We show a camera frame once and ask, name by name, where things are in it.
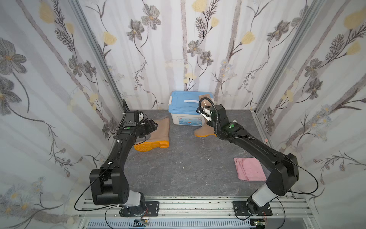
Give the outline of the tan rubber boot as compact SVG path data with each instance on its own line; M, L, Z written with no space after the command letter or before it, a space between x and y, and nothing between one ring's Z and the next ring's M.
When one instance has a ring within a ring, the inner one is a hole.
M135 150L147 152L155 148L164 149L170 146L170 119L166 117L162 120L154 120L154 122L158 124L157 129L150 134L146 141L137 143L134 146Z
M201 102L201 108L204 108L205 106L211 107L212 104L207 100L203 100ZM203 125L194 131L194 135L197 137L208 137L210 135L215 135L214 128L207 124L207 120L205 118L203 118L203 121Z

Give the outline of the pink cleaning cloth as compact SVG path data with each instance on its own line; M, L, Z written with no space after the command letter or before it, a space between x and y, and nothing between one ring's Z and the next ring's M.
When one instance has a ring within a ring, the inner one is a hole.
M256 158L234 158L237 176L244 181L266 181L260 162Z

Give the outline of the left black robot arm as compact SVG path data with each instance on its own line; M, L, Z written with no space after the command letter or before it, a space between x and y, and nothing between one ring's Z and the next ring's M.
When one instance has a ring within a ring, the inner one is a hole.
M145 197L141 192L130 189L124 173L124 166L130 150L160 130L160 121L148 119L141 111L126 111L114 136L114 143L106 161L90 172L91 197L96 208L120 208L122 217L142 217L147 214Z

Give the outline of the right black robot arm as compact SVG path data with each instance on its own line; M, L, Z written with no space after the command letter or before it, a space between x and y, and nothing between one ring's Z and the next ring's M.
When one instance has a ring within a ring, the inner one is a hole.
M319 182L308 170L298 165L297 157L293 154L281 153L258 138L252 136L242 125L230 121L226 109L222 105L203 106L199 102L197 113L202 115L208 125L213 127L216 136L223 141L232 143L253 156L270 172L264 185L256 190L246 201L247 215L256 216L262 214L269 202L277 197L283 197L291 191L293 185L299 180L299 170L309 174L316 183L314 191L319 188Z

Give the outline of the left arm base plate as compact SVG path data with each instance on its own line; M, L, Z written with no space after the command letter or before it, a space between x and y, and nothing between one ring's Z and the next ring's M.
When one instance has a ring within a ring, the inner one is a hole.
M159 201L148 201L136 207L123 206L119 211L119 215L121 217L157 217L159 208Z

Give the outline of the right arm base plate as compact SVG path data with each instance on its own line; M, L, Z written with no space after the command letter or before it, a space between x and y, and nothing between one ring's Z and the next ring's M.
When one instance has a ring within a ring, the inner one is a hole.
M247 201L233 201L234 213L238 217L242 216L272 216L272 209L267 203L262 207L258 207L254 202L247 203Z

